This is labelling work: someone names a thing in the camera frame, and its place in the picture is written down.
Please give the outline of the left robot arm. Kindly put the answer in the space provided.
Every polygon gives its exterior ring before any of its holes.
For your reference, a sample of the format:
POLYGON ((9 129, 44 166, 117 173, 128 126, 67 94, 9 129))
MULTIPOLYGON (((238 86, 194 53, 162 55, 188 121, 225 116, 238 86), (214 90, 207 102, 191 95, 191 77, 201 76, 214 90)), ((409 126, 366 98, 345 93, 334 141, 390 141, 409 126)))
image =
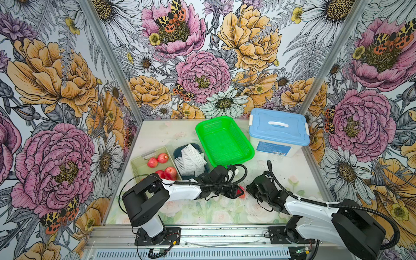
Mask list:
POLYGON ((153 245, 172 235, 158 216, 168 202, 177 200, 210 200, 219 196, 236 199, 244 195, 239 184, 245 180, 248 169, 242 164, 217 166, 211 172, 189 180, 167 180, 158 174, 147 175, 125 193, 121 193, 120 209, 128 215, 131 226, 137 228, 137 237, 153 245))

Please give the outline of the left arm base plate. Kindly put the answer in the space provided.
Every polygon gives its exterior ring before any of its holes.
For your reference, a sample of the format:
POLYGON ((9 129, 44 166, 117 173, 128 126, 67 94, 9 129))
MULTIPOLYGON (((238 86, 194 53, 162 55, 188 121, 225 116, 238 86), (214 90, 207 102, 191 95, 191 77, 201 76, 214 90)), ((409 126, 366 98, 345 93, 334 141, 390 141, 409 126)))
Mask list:
POLYGON ((143 228, 139 228, 135 237, 134 245, 171 245, 174 241, 180 243, 182 229, 180 227, 166 227, 165 231, 151 238, 143 228))

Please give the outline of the netted apple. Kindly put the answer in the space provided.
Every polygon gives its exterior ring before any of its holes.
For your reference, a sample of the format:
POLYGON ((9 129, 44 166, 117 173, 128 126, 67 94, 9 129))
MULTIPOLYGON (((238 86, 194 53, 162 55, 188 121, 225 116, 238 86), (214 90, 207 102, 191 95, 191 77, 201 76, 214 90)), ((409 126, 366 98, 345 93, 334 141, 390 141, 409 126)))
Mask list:
POLYGON ((245 199, 245 197, 246 197, 245 189, 243 187, 239 186, 238 189, 237 189, 236 195, 237 195, 237 198, 245 199))

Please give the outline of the bare red apple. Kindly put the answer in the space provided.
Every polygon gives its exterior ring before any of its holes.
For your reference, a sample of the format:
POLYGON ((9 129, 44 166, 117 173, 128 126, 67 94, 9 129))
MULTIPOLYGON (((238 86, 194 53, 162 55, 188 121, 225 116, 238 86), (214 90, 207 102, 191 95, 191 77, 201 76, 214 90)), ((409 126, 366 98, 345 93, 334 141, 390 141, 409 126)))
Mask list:
POLYGON ((156 174, 161 178, 161 179, 165 179, 165 171, 162 170, 158 170, 156 171, 156 174))
POLYGON ((158 163, 165 164, 169 161, 169 156, 166 153, 161 153, 157 157, 158 163))
POLYGON ((174 167, 166 168, 164 174, 167 180, 177 180, 178 172, 174 167))
POLYGON ((147 166, 152 168, 152 169, 157 167, 158 164, 159 164, 159 162, 155 157, 150 158, 147 162, 147 166))

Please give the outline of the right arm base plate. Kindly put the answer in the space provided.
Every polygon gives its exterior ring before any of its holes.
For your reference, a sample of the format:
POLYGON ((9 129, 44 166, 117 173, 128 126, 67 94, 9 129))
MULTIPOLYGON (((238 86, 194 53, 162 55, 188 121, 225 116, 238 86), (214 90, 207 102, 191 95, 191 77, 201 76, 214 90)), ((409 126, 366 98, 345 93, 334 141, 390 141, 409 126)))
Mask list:
POLYGON ((314 239, 305 239, 295 230, 284 226, 269 226, 264 233, 271 244, 315 244, 314 239))

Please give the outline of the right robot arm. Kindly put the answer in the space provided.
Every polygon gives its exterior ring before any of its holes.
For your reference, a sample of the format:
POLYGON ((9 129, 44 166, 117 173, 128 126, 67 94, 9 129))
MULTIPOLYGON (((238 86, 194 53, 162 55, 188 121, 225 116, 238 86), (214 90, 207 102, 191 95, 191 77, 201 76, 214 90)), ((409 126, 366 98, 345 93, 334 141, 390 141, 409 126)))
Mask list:
POLYGON ((291 218, 284 227, 270 227, 272 243, 298 244, 306 240, 342 246, 361 260, 374 260, 379 251, 393 248, 400 241, 398 224, 391 217, 359 206, 355 201, 317 201, 286 190, 268 169, 248 185, 246 191, 271 211, 291 218))

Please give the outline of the foam net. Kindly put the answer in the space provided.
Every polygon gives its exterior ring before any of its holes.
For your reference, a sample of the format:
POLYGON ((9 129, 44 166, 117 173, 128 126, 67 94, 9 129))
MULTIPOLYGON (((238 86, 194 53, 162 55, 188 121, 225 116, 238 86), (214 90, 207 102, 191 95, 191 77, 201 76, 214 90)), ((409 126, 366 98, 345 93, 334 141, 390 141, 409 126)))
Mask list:
POLYGON ((188 144, 182 149, 182 153, 186 155, 196 166, 204 167, 207 161, 204 156, 192 145, 188 144))
POLYGON ((191 159, 178 157, 174 160, 174 163, 181 176, 195 176, 202 175, 205 171, 205 166, 198 166, 191 159))

